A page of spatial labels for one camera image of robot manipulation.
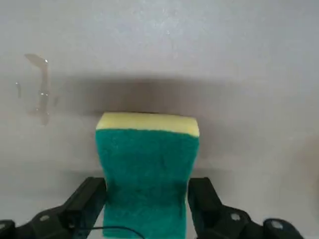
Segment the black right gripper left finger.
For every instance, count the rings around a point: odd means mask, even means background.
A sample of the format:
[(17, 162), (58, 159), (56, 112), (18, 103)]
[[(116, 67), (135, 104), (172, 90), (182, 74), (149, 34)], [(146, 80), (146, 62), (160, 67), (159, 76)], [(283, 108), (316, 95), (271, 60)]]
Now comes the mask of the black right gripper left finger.
[(1, 220), (2, 239), (86, 239), (106, 201), (104, 178), (88, 177), (61, 206), (41, 211), (17, 227)]

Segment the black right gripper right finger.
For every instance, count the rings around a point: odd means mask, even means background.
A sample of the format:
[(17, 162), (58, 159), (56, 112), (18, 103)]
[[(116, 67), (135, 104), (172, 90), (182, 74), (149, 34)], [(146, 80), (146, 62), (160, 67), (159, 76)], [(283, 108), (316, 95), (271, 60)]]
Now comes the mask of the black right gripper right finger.
[(269, 218), (260, 225), (247, 212), (222, 204), (209, 178), (192, 178), (188, 204), (198, 239), (302, 239), (289, 222)]

